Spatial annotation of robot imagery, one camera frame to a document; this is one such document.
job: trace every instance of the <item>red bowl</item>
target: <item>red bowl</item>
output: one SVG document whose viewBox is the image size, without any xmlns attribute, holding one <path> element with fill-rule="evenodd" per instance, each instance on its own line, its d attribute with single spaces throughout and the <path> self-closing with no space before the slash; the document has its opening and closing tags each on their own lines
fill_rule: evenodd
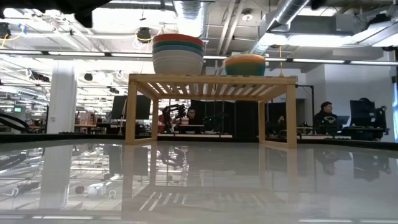
<svg viewBox="0 0 398 224">
<path fill-rule="evenodd" d="M 201 45 L 202 47 L 204 47 L 203 41 L 201 41 L 199 38 L 191 37 L 189 35 L 183 35 L 183 34 L 160 34 L 152 39 L 154 44 L 163 42 L 163 41 L 172 41 L 172 40 L 192 42 L 192 43 L 195 43 L 195 44 L 198 44 L 198 45 Z"/>
</svg>

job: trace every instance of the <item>teal bowl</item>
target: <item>teal bowl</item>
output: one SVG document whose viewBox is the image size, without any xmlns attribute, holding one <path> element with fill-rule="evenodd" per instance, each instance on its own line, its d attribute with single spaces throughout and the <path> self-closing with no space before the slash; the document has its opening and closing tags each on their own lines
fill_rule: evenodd
<svg viewBox="0 0 398 224">
<path fill-rule="evenodd" d="M 264 76 L 266 65 L 263 63 L 236 63 L 225 66 L 227 75 Z"/>
<path fill-rule="evenodd" d="M 203 52 L 201 50 L 198 50 L 194 47 L 187 47 L 182 45 L 165 45 L 165 46 L 155 47 L 152 49 L 152 53 L 156 54 L 157 52 L 161 52 L 163 50 L 186 50 L 189 52 L 196 53 L 203 57 Z"/>
<path fill-rule="evenodd" d="M 179 41 L 179 40 L 173 40 L 173 41 L 163 41 L 163 42 L 158 42 L 152 46 L 152 48 L 160 47 L 160 46 L 167 46 L 167 45 L 182 45 L 182 46 L 187 46 L 187 47 L 193 47 L 195 49 L 198 49 L 203 52 L 203 47 L 201 45 L 192 43 L 192 42 L 187 42 L 187 41 Z"/>
</svg>

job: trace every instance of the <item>computer monitor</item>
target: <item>computer monitor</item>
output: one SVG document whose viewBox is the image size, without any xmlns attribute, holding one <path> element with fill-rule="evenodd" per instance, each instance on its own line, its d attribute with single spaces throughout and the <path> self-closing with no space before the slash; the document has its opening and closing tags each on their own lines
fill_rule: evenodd
<svg viewBox="0 0 398 224">
<path fill-rule="evenodd" d="M 344 126 L 347 124 L 348 120 L 349 120 L 349 116 L 338 116 L 336 119 L 336 124 L 338 126 Z"/>
<path fill-rule="evenodd" d="M 126 112 L 122 118 L 124 103 L 126 102 Z M 136 119 L 149 119 L 150 99 L 144 95 L 137 96 Z M 126 119 L 127 116 L 127 96 L 115 96 L 113 98 L 112 119 Z"/>
<path fill-rule="evenodd" d="M 351 108 L 351 126 L 373 127 L 376 120 L 374 102 L 364 100 L 349 101 Z"/>
</svg>

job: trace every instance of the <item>black partition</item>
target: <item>black partition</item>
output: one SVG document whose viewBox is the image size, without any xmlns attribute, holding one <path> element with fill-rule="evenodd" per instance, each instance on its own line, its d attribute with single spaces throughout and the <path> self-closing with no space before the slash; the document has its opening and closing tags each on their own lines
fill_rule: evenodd
<svg viewBox="0 0 398 224">
<path fill-rule="evenodd" d="M 191 107 L 199 118 L 222 117 L 222 133 L 234 138 L 257 138 L 258 102 L 254 101 L 200 101 L 191 100 Z M 279 117 L 286 118 L 286 103 L 268 103 L 266 121 L 276 124 Z"/>
</svg>

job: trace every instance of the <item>green bowl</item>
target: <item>green bowl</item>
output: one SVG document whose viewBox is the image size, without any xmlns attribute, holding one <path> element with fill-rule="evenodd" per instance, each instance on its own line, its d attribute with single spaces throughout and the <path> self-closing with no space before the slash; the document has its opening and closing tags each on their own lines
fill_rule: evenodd
<svg viewBox="0 0 398 224">
<path fill-rule="evenodd" d="M 266 65 L 263 63 L 236 63 L 225 66 L 227 75 L 264 76 Z"/>
<path fill-rule="evenodd" d="M 203 52 L 203 47 L 200 45 L 197 45 L 192 42 L 187 42 L 187 41 L 180 41 L 180 40 L 173 40 L 173 41 L 163 41 L 156 43 L 152 46 L 152 48 L 160 47 L 160 46 L 166 46 L 166 45 L 182 45 L 186 47 L 193 47 L 195 49 L 201 50 Z"/>
</svg>

